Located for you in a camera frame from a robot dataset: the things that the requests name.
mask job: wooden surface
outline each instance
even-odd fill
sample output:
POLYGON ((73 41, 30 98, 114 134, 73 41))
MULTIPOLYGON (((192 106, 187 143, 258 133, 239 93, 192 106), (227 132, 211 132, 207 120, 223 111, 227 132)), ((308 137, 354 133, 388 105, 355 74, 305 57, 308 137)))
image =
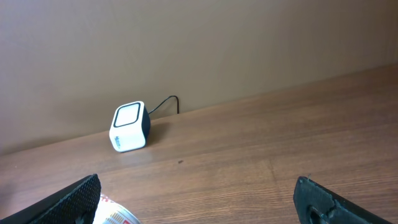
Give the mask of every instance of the wooden surface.
POLYGON ((311 174, 398 222, 397 135, 396 65, 157 119, 124 154, 103 132, 3 156, 0 218, 97 173, 144 223, 298 223, 311 174))

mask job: wall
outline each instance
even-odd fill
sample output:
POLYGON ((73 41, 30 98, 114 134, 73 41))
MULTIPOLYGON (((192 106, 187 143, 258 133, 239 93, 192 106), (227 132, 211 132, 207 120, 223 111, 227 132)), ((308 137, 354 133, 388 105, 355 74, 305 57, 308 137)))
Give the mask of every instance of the wall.
POLYGON ((0 154, 105 131, 131 101, 184 112, 396 62, 397 16, 396 0, 3 0, 0 154))

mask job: cube front face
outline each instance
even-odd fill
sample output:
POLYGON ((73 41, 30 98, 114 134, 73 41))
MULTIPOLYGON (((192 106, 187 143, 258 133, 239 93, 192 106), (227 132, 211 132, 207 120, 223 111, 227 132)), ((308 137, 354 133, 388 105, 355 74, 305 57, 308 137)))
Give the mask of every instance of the cube front face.
POLYGON ((146 136, 142 128, 142 119, 147 114, 144 113, 147 111, 141 101, 122 105, 115 111, 109 138, 116 151, 126 152, 145 146, 146 136))

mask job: small white box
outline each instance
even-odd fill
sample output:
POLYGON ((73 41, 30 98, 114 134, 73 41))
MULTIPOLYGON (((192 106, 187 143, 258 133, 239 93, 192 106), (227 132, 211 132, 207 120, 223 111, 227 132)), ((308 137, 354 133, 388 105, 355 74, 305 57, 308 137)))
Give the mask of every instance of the small white box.
POLYGON ((109 138, 114 149, 126 152, 146 145, 150 118, 145 104, 136 101, 121 105, 114 113, 109 138))

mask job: black trim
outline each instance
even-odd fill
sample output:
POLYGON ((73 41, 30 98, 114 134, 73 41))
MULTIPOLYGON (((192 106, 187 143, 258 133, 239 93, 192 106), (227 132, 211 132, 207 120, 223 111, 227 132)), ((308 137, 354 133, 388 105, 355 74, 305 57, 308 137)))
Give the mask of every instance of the black trim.
POLYGON ((138 120, 138 117, 139 117, 139 110, 140 110, 140 109, 141 109, 141 104, 140 104, 140 103, 132 103, 132 104, 129 104, 129 105, 125 105, 125 106, 120 107, 120 108, 118 109, 118 112, 116 112, 116 117, 114 118, 113 127, 119 128, 119 127, 122 127, 122 126, 125 126, 125 125, 134 124, 134 123, 137 122, 137 120, 138 120), (116 126, 116 121, 118 120, 119 110, 120 110, 121 108, 123 108, 123 107, 131 106, 131 105, 135 105, 135 104, 138 104, 137 119, 136 119, 135 121, 131 122, 131 123, 124 124, 124 125, 120 125, 120 126, 116 126))

